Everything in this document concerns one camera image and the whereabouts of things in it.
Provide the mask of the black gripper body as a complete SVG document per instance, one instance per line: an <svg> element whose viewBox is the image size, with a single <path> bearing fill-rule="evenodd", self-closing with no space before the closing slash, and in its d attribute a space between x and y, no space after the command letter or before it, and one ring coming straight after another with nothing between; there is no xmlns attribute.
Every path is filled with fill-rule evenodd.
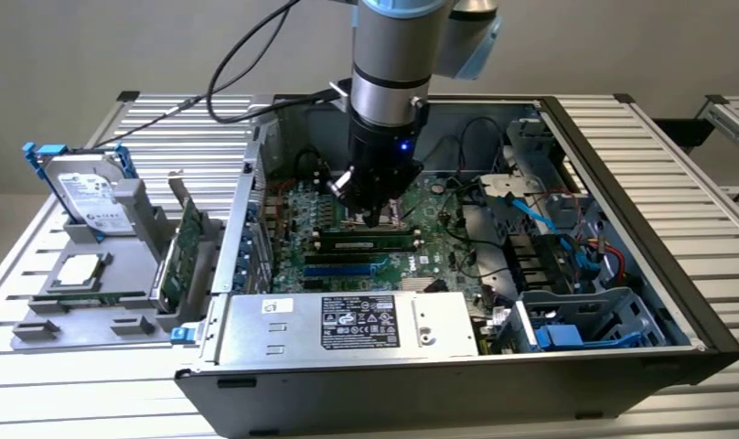
<svg viewBox="0 0 739 439"><path fill-rule="evenodd" d="M429 119L429 105L413 106L411 123L383 126L349 112L348 168L330 190L353 214L383 209L399 198L423 170L415 158L416 141Z"/></svg>

